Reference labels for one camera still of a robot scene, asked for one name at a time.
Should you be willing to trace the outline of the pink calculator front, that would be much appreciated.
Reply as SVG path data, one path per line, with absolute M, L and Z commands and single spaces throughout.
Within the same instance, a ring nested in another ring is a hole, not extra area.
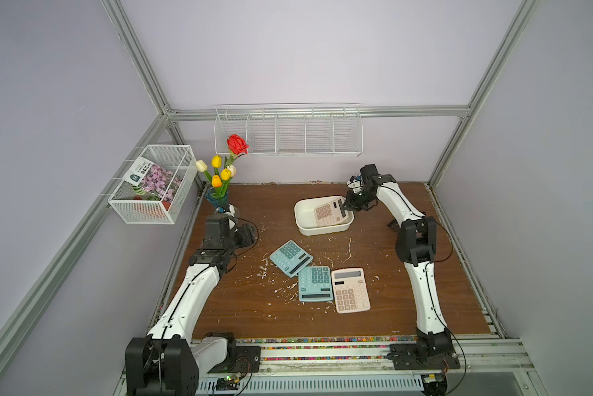
M 369 300 L 364 269 L 351 267 L 331 272 L 334 302 L 339 314 L 369 311 Z

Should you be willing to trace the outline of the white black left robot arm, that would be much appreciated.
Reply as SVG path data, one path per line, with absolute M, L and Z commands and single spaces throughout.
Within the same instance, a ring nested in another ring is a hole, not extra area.
M 127 394 L 194 395 L 211 371 L 251 371 L 250 358 L 237 350 L 233 333 L 209 333 L 198 344 L 192 335 L 236 251 L 254 246 L 257 238 L 248 220 L 230 213 L 207 217 L 205 237 L 169 307 L 146 336 L 133 338 L 126 347 Z

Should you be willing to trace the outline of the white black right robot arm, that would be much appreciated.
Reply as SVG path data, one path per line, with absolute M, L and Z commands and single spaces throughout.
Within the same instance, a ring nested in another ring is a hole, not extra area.
M 414 344 L 390 346 L 387 358 L 397 370 L 434 370 L 445 373 L 461 367 L 456 352 L 458 341 L 448 328 L 438 300 L 435 282 L 435 255 L 438 222 L 426 216 L 404 196 L 390 174 L 382 174 L 374 164 L 360 169 L 349 179 L 344 208 L 369 211 L 384 204 L 398 225 L 395 253 L 410 277 L 416 309 Z

